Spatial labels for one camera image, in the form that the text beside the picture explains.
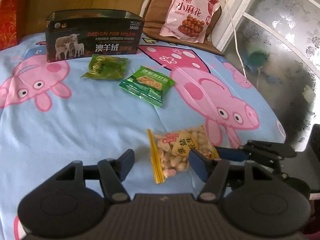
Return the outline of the brown seat cushion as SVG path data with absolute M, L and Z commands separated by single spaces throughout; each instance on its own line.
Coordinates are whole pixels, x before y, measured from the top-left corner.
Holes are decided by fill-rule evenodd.
M 140 16 L 145 20 L 143 33 L 149 38 L 153 38 L 159 41 L 164 41 L 173 44 L 185 45 L 191 48 L 197 48 L 207 52 L 214 53 L 216 55 L 223 55 L 221 51 L 214 47 L 212 42 L 208 41 L 214 27 L 216 26 L 221 14 L 222 9 L 219 8 L 212 17 L 211 24 L 209 25 L 205 40 L 203 43 L 190 43 L 186 41 L 180 41 L 175 37 L 163 37 L 160 35 L 161 27 L 165 22 L 165 18 L 172 0 L 144 0 L 141 7 Z

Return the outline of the black sheep print box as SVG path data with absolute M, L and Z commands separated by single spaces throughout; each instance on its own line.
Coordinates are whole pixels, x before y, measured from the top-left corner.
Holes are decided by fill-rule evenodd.
M 137 52 L 144 18 L 114 9 L 72 9 L 46 19 L 47 61 Z

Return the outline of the green pickle snack bag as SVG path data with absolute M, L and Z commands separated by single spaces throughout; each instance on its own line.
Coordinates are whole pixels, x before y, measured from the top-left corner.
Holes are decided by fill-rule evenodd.
M 129 59 L 94 54 L 88 65 L 88 72 L 81 78 L 96 80 L 120 80 L 126 74 Z

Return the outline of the large pink snack bag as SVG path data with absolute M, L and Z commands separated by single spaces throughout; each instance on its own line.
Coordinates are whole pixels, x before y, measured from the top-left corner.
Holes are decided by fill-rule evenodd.
M 172 0 L 160 35 L 190 43 L 203 43 L 219 0 Z

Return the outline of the dark green cracker pack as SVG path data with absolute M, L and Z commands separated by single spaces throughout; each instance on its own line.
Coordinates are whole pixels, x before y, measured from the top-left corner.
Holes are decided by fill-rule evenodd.
M 164 96 L 174 84 L 175 81 L 170 77 L 140 66 L 139 70 L 121 81 L 119 87 L 149 104 L 161 108 Z

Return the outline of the clear peanut snack bag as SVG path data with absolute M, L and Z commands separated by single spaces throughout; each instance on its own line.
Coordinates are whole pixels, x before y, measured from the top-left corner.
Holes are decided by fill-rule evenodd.
M 151 147 L 151 163 L 155 182 L 161 184 L 178 172 L 189 169 L 189 152 L 199 151 L 208 159 L 219 158 L 203 125 L 163 134 L 147 130 Z

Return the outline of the red gift bag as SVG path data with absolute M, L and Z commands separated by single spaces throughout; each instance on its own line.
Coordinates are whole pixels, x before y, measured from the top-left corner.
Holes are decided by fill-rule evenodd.
M 14 47 L 25 36 L 27 0 L 1 0 L 1 50 Z

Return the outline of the blue cartoon pig bedsheet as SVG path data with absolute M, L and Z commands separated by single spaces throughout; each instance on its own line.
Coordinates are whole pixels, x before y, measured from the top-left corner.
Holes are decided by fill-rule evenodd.
M 204 93 L 214 105 L 223 103 L 226 114 L 237 112 L 239 123 L 213 122 L 217 146 L 285 140 L 271 107 L 223 57 L 142 36 L 138 53 L 128 59 L 127 76 L 144 66 L 172 79 L 182 70 L 211 77 L 213 85 Z M 200 191 L 202 181 L 192 170 L 155 182 L 147 132 L 196 127 L 206 116 L 192 109 L 176 87 L 158 108 L 123 90 L 119 81 L 85 78 L 89 62 L 48 63 L 43 34 L 1 51 L 1 239 L 23 237 L 16 218 L 20 200 L 74 160 L 91 165 L 133 149 L 136 162 L 124 182 L 129 195 Z

